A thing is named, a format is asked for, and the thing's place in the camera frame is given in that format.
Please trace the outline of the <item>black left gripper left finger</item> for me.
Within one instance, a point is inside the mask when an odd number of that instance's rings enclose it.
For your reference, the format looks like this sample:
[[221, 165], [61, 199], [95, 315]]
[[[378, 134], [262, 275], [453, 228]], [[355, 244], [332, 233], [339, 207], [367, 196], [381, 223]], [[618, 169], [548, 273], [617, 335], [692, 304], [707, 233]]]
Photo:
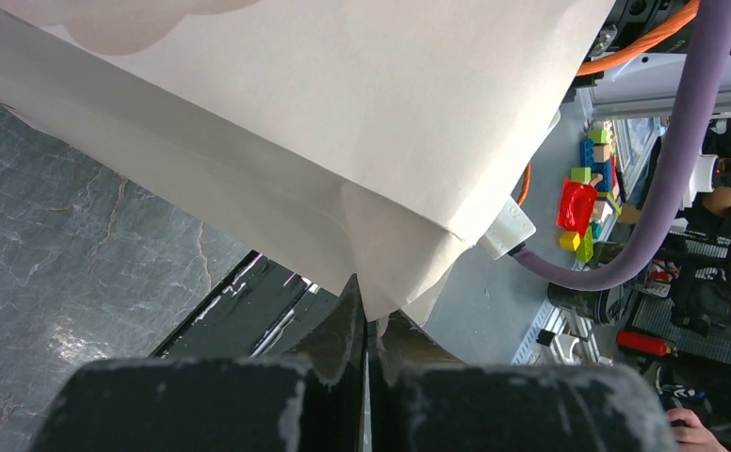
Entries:
[[358, 278], [333, 311], [281, 360], [282, 451], [360, 451], [363, 441], [366, 319]]

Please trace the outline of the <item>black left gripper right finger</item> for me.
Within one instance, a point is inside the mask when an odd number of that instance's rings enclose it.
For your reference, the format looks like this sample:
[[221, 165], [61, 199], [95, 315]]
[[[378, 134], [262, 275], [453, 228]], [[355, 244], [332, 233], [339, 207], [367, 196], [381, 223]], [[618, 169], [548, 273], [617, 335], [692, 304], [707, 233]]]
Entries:
[[368, 390], [371, 445], [397, 451], [401, 415], [396, 407], [402, 372], [416, 367], [463, 367], [403, 312], [368, 324]]

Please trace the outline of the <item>paper takeout bag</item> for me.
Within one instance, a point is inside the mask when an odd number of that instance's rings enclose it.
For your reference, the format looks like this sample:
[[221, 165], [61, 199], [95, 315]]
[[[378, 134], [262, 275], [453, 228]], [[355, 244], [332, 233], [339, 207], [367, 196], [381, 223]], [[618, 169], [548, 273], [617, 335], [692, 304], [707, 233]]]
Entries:
[[0, 105], [370, 319], [430, 317], [609, 1], [0, 1]]

